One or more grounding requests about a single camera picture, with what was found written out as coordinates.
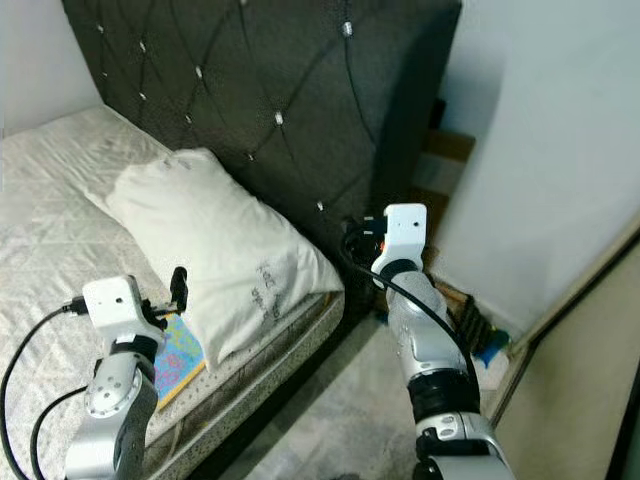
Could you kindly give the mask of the black ribbed block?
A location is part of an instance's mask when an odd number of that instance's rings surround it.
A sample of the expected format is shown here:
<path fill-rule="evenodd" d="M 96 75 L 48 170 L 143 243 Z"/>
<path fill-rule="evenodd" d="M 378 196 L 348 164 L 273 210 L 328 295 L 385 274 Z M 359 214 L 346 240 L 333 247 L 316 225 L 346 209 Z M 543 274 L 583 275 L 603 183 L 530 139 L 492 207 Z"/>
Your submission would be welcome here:
<path fill-rule="evenodd" d="M 454 330 L 472 351 L 479 351 L 492 339 L 493 325 L 472 294 L 463 294 L 460 306 L 454 310 Z"/>

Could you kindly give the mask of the dark bed frame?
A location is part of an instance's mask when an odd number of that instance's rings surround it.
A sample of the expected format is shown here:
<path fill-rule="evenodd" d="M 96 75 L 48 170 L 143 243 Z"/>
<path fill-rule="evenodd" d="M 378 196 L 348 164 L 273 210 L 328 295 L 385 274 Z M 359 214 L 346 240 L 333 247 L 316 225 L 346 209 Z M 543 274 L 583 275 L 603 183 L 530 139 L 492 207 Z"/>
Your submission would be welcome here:
<path fill-rule="evenodd" d="M 256 394 L 250 410 L 184 480 L 243 480 L 250 474 L 364 347 L 371 334 L 365 325 L 375 316 L 374 308 L 358 308 L 311 355 L 294 356 L 293 367 L 273 367 L 280 379 L 250 389 Z"/>

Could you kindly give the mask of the small blue plastic piece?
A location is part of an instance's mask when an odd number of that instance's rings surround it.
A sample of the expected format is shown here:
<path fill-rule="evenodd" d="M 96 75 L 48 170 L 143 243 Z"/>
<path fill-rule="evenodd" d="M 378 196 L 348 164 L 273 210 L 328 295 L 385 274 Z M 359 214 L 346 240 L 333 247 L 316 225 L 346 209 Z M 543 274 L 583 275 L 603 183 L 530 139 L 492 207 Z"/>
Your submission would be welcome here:
<path fill-rule="evenodd" d="M 488 337 L 477 344 L 474 352 L 472 352 L 472 356 L 474 356 L 476 360 L 480 360 L 485 369 L 489 369 L 494 358 L 497 357 L 499 352 L 502 352 L 508 344 L 509 334 L 504 332 L 504 330 L 495 330 L 495 332 L 490 332 Z"/>

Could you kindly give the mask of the white quilted mattress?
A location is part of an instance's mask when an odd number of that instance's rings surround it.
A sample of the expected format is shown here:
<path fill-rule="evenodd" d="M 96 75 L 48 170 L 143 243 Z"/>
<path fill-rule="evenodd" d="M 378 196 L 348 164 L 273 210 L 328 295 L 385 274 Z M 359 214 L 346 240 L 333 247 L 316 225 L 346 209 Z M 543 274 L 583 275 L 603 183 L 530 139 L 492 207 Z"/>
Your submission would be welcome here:
<path fill-rule="evenodd" d="M 64 480 L 65 452 L 81 424 L 82 398 L 47 404 L 91 380 L 108 352 L 86 317 L 61 306 L 92 280 L 131 274 L 147 297 L 166 298 L 168 280 L 148 265 L 128 230 L 88 200 L 106 195 L 125 166 L 169 154 L 150 134 L 99 106 L 3 141 L 0 241 L 1 360 L 14 362 L 3 411 L 15 460 L 29 467 L 29 433 L 40 426 L 38 457 L 49 480 Z M 275 366 L 311 355 L 342 320 L 340 292 L 315 294 L 250 348 L 205 364 L 146 429 L 141 480 L 184 480 L 236 429 L 256 394 L 278 381 Z"/>

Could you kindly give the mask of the dark grey tufted headboard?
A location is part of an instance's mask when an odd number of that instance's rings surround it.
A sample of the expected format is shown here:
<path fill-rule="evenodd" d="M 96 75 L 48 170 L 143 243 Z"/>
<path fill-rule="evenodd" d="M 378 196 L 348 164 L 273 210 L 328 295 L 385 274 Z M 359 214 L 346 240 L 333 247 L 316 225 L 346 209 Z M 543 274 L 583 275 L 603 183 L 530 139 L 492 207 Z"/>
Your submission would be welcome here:
<path fill-rule="evenodd" d="M 404 200 L 461 0 L 61 0 L 101 100 L 161 145 L 205 147 L 372 307 L 342 221 Z"/>

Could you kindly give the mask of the white printed pillow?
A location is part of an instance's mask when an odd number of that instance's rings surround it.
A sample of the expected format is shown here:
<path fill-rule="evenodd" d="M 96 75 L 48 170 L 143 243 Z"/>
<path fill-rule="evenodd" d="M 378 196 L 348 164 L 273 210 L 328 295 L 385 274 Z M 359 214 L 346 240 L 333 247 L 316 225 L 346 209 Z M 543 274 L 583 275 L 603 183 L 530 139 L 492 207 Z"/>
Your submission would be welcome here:
<path fill-rule="evenodd" d="M 250 348 L 315 294 L 344 289 L 319 248 L 206 148 L 125 166 L 109 193 L 87 197 L 128 230 L 161 279 L 186 270 L 183 319 L 211 365 Z"/>

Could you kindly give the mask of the beige wood-grain panel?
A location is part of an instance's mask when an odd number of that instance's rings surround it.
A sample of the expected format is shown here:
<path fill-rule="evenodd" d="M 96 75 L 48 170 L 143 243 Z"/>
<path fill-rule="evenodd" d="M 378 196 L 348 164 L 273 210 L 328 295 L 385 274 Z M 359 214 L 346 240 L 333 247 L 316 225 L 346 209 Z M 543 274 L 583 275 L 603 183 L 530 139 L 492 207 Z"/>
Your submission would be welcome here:
<path fill-rule="evenodd" d="M 605 480 L 640 369 L 640 227 L 536 330 L 500 416 L 517 480 Z"/>

